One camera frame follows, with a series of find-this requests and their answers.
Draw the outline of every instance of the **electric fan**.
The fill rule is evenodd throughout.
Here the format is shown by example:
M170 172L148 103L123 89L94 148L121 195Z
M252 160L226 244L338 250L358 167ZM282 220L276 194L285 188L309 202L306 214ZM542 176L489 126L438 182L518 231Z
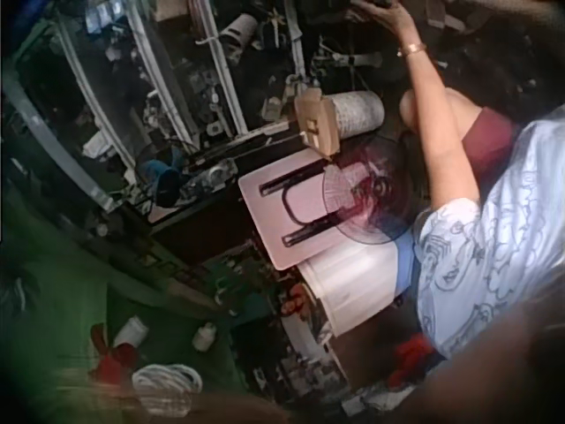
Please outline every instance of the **electric fan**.
M348 238L367 245L397 239L411 225L414 210L403 146L371 136L336 155L324 171L323 199Z

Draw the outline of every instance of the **woman's hand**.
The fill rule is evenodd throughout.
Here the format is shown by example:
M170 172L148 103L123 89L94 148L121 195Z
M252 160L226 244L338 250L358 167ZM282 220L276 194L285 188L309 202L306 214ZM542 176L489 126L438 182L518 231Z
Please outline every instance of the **woman's hand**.
M388 9L368 3L365 0L351 0L351 5L354 12L359 12L362 16L379 22L396 35L401 46L421 42L414 19L398 0L394 0L392 6Z

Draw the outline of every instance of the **woman's arm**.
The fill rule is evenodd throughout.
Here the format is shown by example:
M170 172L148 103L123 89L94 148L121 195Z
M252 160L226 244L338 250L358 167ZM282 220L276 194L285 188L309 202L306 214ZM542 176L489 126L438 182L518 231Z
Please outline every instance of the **woman's arm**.
M421 43L413 19L398 2L390 9L362 0L352 0L351 3L392 31L401 47ZM440 75L424 50L409 54L406 63L416 97L418 129L430 179L432 208L440 208L459 198L478 201L477 181L463 150Z

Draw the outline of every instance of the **green floor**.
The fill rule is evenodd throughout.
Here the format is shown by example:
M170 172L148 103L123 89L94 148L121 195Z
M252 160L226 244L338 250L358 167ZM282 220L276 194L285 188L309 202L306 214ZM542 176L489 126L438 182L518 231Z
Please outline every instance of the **green floor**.
M143 306L109 288L116 280L133 282L75 245L18 195L4 196L3 209L2 259L16 261L32 274L39 291L29 299L34 307L3 334L0 360L42 422L78 422L57 387L68 383L69 373L86 380L97 362L89 334L93 324L106 322L112 336L135 314L149 327L140 347L141 366L183 363L202 375L205 390L244 390L227 323L218 323L218 338L209 352L195 352L192 337L203 322ZM109 421L96 417L94 422Z
M147 339L139 347L140 367L148 364L181 363L200 373L204 390L244 390L231 356L227 322L216 322L217 339L208 352L200 353L192 348L192 337L198 327L206 322L145 307L108 290L110 338L134 315L149 327Z

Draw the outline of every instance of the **spool of thread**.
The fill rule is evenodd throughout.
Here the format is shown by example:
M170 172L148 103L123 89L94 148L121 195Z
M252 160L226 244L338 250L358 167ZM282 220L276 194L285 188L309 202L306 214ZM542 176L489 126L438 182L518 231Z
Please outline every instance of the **spool of thread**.
M328 95L335 107L335 120L341 140L369 133L382 125L385 109L372 91L350 91Z
M133 347L139 347L141 342L145 340L148 331L149 329L145 326L141 319L137 315L133 316L117 333L113 347L117 347L122 343L130 344Z
M242 13L221 32L220 36L223 41L244 49L255 34L258 24L256 18Z

